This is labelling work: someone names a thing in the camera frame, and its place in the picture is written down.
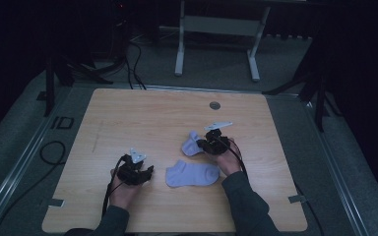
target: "white clip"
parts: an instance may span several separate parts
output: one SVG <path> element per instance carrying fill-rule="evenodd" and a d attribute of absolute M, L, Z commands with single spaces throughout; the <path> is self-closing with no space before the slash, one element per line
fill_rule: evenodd
<path fill-rule="evenodd" d="M 133 160 L 134 164 L 137 164 L 140 161 L 145 160 L 147 157 L 143 153 L 136 152 L 132 147 L 130 148 L 131 159 Z"/>
<path fill-rule="evenodd" d="M 230 125 L 232 125 L 232 122 L 230 122 L 230 121 L 227 121 L 227 122 L 214 122 L 212 125 L 204 127 L 204 129 L 206 131 L 211 131 L 211 130 L 216 130 L 216 129 L 223 128 L 223 127 L 230 126 Z"/>

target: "table leg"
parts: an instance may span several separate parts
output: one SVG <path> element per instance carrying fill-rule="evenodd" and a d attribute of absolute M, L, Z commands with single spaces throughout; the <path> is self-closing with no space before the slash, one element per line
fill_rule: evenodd
<path fill-rule="evenodd" d="M 266 25 L 266 20 L 269 16 L 269 12 L 270 12 L 270 7 L 266 7 L 263 13 L 262 20 L 260 21 L 259 26 L 257 26 L 257 33 L 255 35 L 254 45 L 250 50 L 247 50 L 247 58 L 248 58 L 248 63 L 250 64 L 251 79 L 254 82 L 258 82 L 260 80 L 259 70 L 257 69 L 257 62 L 256 62 L 255 56 L 256 56 L 257 48 L 260 43 L 260 39 L 262 38 L 262 35 L 263 35 L 263 30 Z"/>
<path fill-rule="evenodd" d="M 183 42 L 185 32 L 185 1 L 180 1 L 180 26 L 179 26 L 179 48 L 177 49 L 175 76 L 181 76 L 183 73 L 183 59 L 185 56 L 185 44 Z"/>

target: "dark sleeve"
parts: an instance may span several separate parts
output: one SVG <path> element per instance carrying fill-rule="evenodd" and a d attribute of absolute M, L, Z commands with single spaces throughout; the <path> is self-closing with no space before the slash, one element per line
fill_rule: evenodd
<path fill-rule="evenodd" d="M 109 206 L 92 236 L 121 236 L 125 234 L 130 213 L 118 206 Z"/>
<path fill-rule="evenodd" d="M 242 171 L 222 181 L 237 235 L 281 235 L 269 217 L 269 205 L 255 193 Z"/>

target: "small round object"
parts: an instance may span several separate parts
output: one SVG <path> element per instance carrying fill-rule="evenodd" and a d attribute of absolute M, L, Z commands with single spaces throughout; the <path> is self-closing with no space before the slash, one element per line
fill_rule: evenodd
<path fill-rule="evenodd" d="M 221 108 L 221 105 L 220 105 L 220 103 L 217 102 L 217 101 L 212 101 L 212 102 L 210 103 L 210 107 L 211 107 L 211 109 L 213 109 L 213 110 L 219 110 L 219 109 Z"/>

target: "light blue sock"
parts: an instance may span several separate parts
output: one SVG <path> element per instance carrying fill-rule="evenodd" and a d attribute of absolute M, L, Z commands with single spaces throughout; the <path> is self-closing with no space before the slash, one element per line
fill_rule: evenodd
<path fill-rule="evenodd" d="M 166 168 L 165 183 L 169 187 L 207 186 L 214 184 L 219 177 L 220 169 L 215 165 L 178 160 L 174 166 Z"/>
<path fill-rule="evenodd" d="M 199 152 L 204 151 L 200 147 L 198 147 L 198 144 L 196 144 L 196 141 L 200 140 L 201 137 L 196 134 L 196 131 L 191 131 L 189 133 L 189 139 L 185 141 L 182 145 L 182 151 L 185 153 L 187 156 L 192 156 L 195 155 Z"/>

